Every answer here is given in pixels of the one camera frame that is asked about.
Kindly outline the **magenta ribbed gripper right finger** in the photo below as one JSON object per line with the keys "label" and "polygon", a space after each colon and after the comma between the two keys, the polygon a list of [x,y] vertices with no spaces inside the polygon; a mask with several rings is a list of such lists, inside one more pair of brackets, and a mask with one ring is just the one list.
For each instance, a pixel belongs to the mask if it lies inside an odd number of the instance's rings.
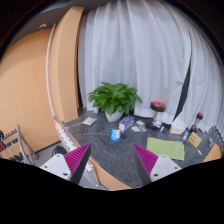
{"label": "magenta ribbed gripper right finger", "polygon": [[132,157],[142,184],[148,185],[151,183],[150,174],[158,160],[158,156],[151,151],[134,144]]}

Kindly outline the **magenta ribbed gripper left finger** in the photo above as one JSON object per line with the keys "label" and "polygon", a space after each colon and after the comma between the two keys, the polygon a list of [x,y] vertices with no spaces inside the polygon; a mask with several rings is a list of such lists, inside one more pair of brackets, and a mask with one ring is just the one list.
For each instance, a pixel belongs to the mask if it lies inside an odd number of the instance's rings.
{"label": "magenta ribbed gripper left finger", "polygon": [[72,183],[79,184],[90,154],[91,145],[85,144],[64,155],[65,161],[71,171],[70,181]]}

